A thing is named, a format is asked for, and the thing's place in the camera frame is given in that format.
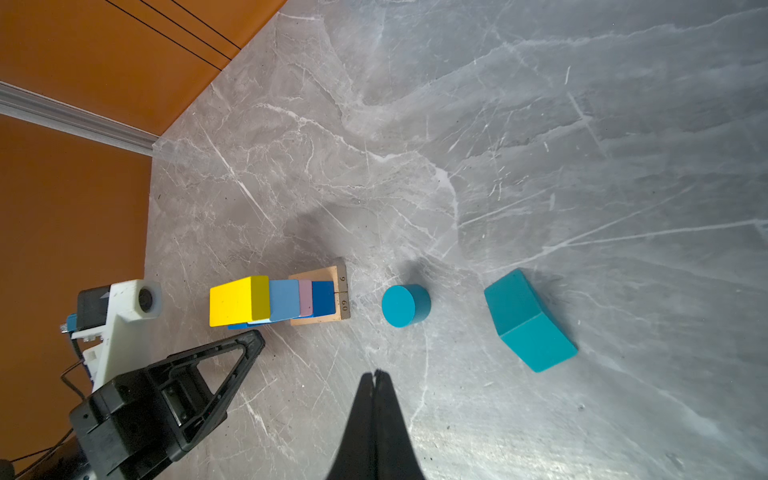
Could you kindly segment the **pink wood block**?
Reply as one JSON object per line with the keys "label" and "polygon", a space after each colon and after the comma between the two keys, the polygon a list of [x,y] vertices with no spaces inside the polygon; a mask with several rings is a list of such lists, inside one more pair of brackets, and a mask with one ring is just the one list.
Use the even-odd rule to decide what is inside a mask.
{"label": "pink wood block", "polygon": [[299,284],[299,305],[300,305],[300,318],[312,317],[314,313],[313,307],[313,287],[312,281],[307,279],[300,279]]}

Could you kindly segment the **dark blue wood cube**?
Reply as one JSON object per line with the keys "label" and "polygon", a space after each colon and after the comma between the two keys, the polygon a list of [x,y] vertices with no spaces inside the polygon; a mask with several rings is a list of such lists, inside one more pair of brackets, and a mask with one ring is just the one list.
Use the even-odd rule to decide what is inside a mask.
{"label": "dark blue wood cube", "polygon": [[335,289],[332,281],[313,281],[313,317],[324,317],[336,313]]}

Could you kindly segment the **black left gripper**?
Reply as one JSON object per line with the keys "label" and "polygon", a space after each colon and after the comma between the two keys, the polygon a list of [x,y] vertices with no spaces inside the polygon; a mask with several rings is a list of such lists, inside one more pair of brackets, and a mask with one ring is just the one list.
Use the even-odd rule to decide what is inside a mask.
{"label": "black left gripper", "polygon": [[[257,330],[192,348],[116,376],[70,413],[78,444],[98,479],[153,479],[197,446],[227,410],[265,347]],[[239,358],[212,391],[203,361]]]}

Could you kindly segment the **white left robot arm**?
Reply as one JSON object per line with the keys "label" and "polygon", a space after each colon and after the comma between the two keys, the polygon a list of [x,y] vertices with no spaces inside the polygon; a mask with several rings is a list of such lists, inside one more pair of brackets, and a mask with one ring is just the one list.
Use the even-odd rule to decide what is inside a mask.
{"label": "white left robot arm", "polygon": [[266,342],[257,330],[188,349],[120,374],[69,415],[71,430],[4,479],[154,479],[227,417]]}

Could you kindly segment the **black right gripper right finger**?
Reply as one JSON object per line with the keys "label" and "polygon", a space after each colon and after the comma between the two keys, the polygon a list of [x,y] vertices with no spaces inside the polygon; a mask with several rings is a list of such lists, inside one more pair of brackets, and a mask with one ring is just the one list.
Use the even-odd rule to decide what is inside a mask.
{"label": "black right gripper right finger", "polygon": [[376,479],[425,479],[391,376],[383,370],[374,373],[374,431]]}

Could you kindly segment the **teal wood cylinder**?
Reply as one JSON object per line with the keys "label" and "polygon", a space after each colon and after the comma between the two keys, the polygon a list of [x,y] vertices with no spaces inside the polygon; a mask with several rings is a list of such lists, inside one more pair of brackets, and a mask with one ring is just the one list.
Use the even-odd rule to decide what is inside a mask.
{"label": "teal wood cylinder", "polygon": [[425,320],[431,311],[431,297],[418,284],[395,285],[382,298],[382,312],[395,328],[405,328]]}

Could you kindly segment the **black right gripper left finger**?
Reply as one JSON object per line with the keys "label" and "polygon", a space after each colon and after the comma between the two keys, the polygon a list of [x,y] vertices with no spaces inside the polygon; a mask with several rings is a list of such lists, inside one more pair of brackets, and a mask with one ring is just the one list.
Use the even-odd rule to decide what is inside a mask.
{"label": "black right gripper left finger", "polygon": [[373,374],[362,375],[328,480],[376,477]]}

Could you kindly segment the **light blue cube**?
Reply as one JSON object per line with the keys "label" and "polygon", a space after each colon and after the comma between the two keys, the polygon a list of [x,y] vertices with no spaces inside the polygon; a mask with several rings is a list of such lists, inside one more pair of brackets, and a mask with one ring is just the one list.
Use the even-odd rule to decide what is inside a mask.
{"label": "light blue cube", "polygon": [[297,318],[301,313],[298,280],[270,280],[270,322]]}

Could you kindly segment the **natural wood block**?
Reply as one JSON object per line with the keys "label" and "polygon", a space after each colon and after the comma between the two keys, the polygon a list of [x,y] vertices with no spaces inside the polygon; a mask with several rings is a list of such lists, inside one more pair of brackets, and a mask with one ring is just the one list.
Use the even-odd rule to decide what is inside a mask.
{"label": "natural wood block", "polygon": [[316,270],[295,273],[289,280],[311,280],[314,282],[331,282],[333,285],[334,312],[327,315],[315,315],[290,321],[292,326],[304,326],[342,321],[350,318],[350,301],[348,294],[348,275],[342,258],[334,260],[333,264]]}

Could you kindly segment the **yellow wood block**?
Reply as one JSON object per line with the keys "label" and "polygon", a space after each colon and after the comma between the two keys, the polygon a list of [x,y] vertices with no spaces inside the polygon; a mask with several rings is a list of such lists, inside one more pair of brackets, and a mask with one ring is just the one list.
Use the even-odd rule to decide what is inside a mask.
{"label": "yellow wood block", "polygon": [[210,289],[210,327],[265,323],[270,317],[270,284],[267,276],[250,276]]}

